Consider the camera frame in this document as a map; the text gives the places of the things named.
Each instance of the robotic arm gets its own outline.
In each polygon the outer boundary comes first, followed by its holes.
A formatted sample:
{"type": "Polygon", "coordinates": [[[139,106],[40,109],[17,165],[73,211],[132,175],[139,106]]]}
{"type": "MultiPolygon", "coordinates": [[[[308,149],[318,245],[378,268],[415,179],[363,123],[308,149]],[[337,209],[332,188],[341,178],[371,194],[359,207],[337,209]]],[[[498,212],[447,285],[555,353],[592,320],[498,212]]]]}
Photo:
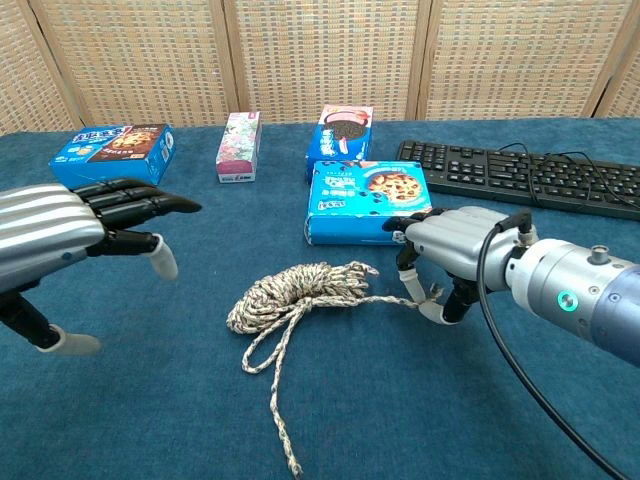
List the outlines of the robotic arm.
{"type": "Polygon", "coordinates": [[[98,339],[50,325],[21,292],[45,275],[99,255],[145,255],[158,275],[174,279],[178,267],[162,236],[125,229],[200,208],[134,179],[75,190],[46,184],[0,192],[0,321],[44,353],[97,352],[98,339]]]}
{"type": "MultiPolygon", "coordinates": [[[[429,320],[453,325],[479,300],[480,249],[506,219],[485,208],[463,207],[385,224],[405,233],[407,243],[397,257],[400,279],[429,320]],[[418,281],[414,263],[420,256],[453,277],[444,305],[436,302],[440,289],[428,298],[418,281]]],[[[640,265],[609,256],[607,247],[539,240],[531,225],[506,228],[490,244],[485,284],[488,291],[510,290],[526,310],[640,367],[640,265]]]]}

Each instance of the blue tablecloth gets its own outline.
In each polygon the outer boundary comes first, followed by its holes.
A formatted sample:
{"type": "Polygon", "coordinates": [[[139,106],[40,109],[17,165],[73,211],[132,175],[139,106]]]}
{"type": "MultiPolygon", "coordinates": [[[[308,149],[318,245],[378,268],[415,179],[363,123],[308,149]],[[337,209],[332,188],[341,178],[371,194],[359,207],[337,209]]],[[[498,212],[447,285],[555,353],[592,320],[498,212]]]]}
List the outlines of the blue tablecloth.
{"type": "MultiPolygon", "coordinates": [[[[241,370],[250,338],[226,328],[227,313],[256,279],[299,263],[358,259],[381,271],[373,293],[405,295],[396,248],[305,243],[312,129],[266,125],[256,182],[232,185],[215,175],[223,128],[177,129],[162,188],[204,208],[143,228],[165,236],[179,279],[159,279],[142,257],[104,257],[27,292],[52,322],[95,334],[104,349],[90,358],[44,356],[0,329],[0,478],[288,478],[268,406],[273,372],[241,370]]],[[[524,142],[534,152],[577,149],[638,164],[639,134],[640,119],[377,122],[372,157],[394,158],[399,142],[413,138],[524,142]]],[[[53,181],[47,162],[69,137],[0,138],[0,190],[53,181]]],[[[433,201],[518,209],[441,194],[433,201]]],[[[640,262],[637,222],[534,214],[541,237],[604,243],[640,262]]],[[[424,282],[448,284],[434,266],[420,269],[424,282]]],[[[525,313],[508,293],[492,300],[541,390],[614,464],[640,476],[640,370],[525,313]]],[[[289,346],[280,406],[309,479],[603,477],[517,381],[478,306],[452,328],[393,305],[311,312],[289,346]]]]}

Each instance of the coiled rope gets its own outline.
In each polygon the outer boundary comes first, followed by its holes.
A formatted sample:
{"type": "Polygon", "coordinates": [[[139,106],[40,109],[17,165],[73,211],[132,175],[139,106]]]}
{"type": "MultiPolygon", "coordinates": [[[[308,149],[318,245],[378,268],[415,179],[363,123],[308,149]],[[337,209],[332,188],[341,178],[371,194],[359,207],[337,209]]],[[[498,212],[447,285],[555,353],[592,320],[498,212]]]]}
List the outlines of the coiled rope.
{"type": "Polygon", "coordinates": [[[236,303],[227,317],[227,326],[236,333],[259,333],[242,357],[242,369],[251,374],[260,373],[276,362],[271,384],[270,408],[278,428],[289,470],[295,478],[302,475],[302,467],[296,459],[284,420],[278,411],[278,386],[282,362],[287,351],[291,332],[302,316],[313,307],[355,307],[362,303],[387,302],[417,308],[411,300],[393,296],[366,296],[369,284],[367,274],[378,271],[364,263],[351,262],[340,267],[326,263],[296,265],[277,275],[258,280],[236,303]],[[249,358],[274,330],[288,323],[282,338],[269,357],[256,367],[249,365],[249,358]]]}

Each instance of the wicker screen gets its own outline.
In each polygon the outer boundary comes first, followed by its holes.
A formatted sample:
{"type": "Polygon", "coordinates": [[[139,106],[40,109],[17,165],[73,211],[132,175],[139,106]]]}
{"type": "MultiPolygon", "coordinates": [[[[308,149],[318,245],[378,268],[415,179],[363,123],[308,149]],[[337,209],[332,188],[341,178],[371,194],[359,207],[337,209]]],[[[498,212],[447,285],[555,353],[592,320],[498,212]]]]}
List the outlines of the wicker screen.
{"type": "Polygon", "coordinates": [[[640,116],[640,27],[620,68],[611,80],[598,116],[640,116]]]}
{"type": "Polygon", "coordinates": [[[632,0],[433,3],[419,115],[480,119],[590,115],[632,0]]]}
{"type": "Polygon", "coordinates": [[[72,130],[69,111],[16,0],[0,8],[0,135],[72,130]]]}
{"type": "Polygon", "coordinates": [[[213,1],[32,3],[89,123],[226,122],[213,1]]]}
{"type": "Polygon", "coordinates": [[[331,103],[405,118],[418,0],[233,3],[235,65],[243,69],[246,103],[265,121],[317,121],[331,103]]]}

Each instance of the pink box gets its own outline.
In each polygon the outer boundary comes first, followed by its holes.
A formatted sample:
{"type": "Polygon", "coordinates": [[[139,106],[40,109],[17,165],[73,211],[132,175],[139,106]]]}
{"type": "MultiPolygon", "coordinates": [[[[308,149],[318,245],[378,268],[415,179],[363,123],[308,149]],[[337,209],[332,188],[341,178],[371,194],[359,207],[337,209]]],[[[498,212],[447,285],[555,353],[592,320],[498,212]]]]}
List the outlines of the pink box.
{"type": "Polygon", "coordinates": [[[229,115],[216,157],[220,182],[253,182],[256,179],[261,132],[260,112],[229,115]]]}

